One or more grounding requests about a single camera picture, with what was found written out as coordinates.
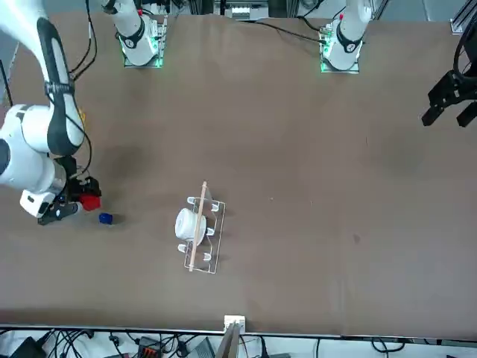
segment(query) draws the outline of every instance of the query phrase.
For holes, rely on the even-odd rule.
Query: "metal frame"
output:
[[[467,22],[477,11],[477,0],[467,0],[463,7],[450,19],[450,28],[452,33],[462,34],[467,26]]]
[[[386,9],[386,7],[389,4],[389,0],[382,0],[382,3],[378,7],[378,10],[374,13],[373,20],[379,20],[381,19],[382,13]]]
[[[0,324],[2,330],[92,330],[94,332],[111,332],[111,333],[149,333],[149,334],[189,334],[198,336],[223,336],[224,331],[217,330],[167,330],[167,329],[145,329],[138,327],[108,327],[108,326],[72,326],[72,325],[44,325],[44,324]],[[342,336],[336,334],[302,334],[302,333],[270,333],[270,332],[246,332],[240,333],[241,336],[255,337],[277,337],[277,338],[300,338],[300,339],[331,339],[338,341],[364,341],[370,342],[372,338],[387,339],[423,339],[423,337],[404,337],[404,336]],[[438,337],[426,337],[427,339],[439,339]],[[449,342],[469,343],[469,347],[474,348],[477,341],[458,340],[458,339],[442,339]]]

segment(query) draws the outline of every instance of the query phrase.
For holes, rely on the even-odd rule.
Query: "tabletop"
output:
[[[92,18],[76,99],[119,220],[40,227],[2,188],[2,321],[221,330],[239,314],[249,331],[477,337],[477,127],[459,106],[420,121],[449,24],[370,23],[348,75],[321,74],[316,43],[220,16],[171,19],[164,67],[124,69],[112,22]],[[52,21],[73,67],[86,14]],[[23,47],[11,89],[47,103]],[[203,180],[227,204],[217,274],[189,273],[174,235]]]

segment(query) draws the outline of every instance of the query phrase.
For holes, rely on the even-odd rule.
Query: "wooden dowel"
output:
[[[199,232],[200,232],[200,220],[202,219],[202,211],[203,211],[203,199],[206,196],[207,190],[207,182],[204,181],[202,184],[202,193],[200,194],[200,202],[199,202],[199,211],[197,213],[197,221],[195,222],[195,234],[194,234],[194,242],[192,243],[192,254],[191,260],[189,263],[189,272],[192,272],[194,269],[194,261],[195,261],[195,252],[197,250],[197,243],[199,241]]]

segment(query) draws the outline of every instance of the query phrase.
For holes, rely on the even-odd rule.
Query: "white mug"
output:
[[[184,207],[176,218],[176,236],[178,239],[186,240],[186,241],[193,241],[195,235],[195,223],[197,222],[198,214],[194,213],[192,210],[187,209]],[[200,218],[200,229],[199,229],[199,238],[197,241],[197,245],[199,245],[202,240],[203,236],[205,235],[207,230],[207,221],[206,217],[202,215]]]

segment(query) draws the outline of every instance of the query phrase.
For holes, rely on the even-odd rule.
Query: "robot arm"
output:
[[[80,188],[77,179],[70,179],[76,164],[72,169],[65,163],[74,162],[71,156],[83,142],[83,123],[60,36],[41,1],[0,0],[0,13],[0,29],[24,44],[38,60],[50,98],[49,107],[17,104],[8,110],[0,129],[0,183],[22,189],[20,204],[42,218],[68,185]],[[52,160],[48,153],[61,157]]]
[[[157,21],[140,16],[134,0],[100,0],[103,11],[111,15],[127,59],[136,66],[147,64],[159,52]]]
[[[372,16],[369,1],[347,0],[343,16],[328,25],[332,36],[323,57],[338,71],[350,69],[358,60],[363,35]]]
[[[0,29],[33,53],[53,100],[49,107],[16,106],[7,117],[11,112],[22,112],[25,141],[32,149],[56,155],[74,154],[83,142],[83,124],[76,110],[60,35],[48,21],[39,0],[2,0],[0,13]]]

